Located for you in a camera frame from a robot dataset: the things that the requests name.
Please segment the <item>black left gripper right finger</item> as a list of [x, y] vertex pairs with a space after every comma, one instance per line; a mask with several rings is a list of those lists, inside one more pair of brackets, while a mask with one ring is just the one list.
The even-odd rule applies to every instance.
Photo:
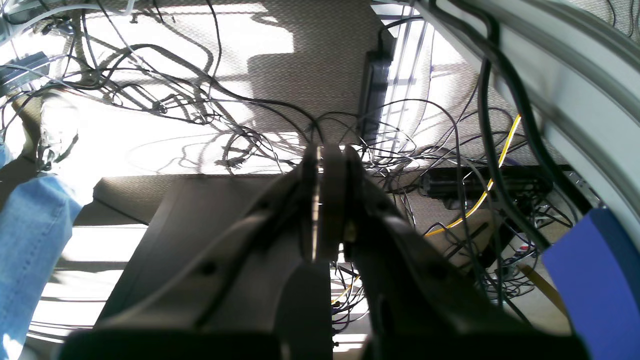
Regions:
[[361, 276], [371, 333], [362, 360], [587, 360], [574, 335], [554, 335], [480, 294], [403, 219], [349, 146], [320, 151], [320, 246]]

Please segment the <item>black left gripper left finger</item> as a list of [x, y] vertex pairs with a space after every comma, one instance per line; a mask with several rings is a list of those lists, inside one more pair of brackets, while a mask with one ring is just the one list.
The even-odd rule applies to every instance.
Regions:
[[210, 178], [174, 185], [91, 330], [62, 360], [331, 360], [329, 265], [312, 251], [315, 150], [244, 213]]

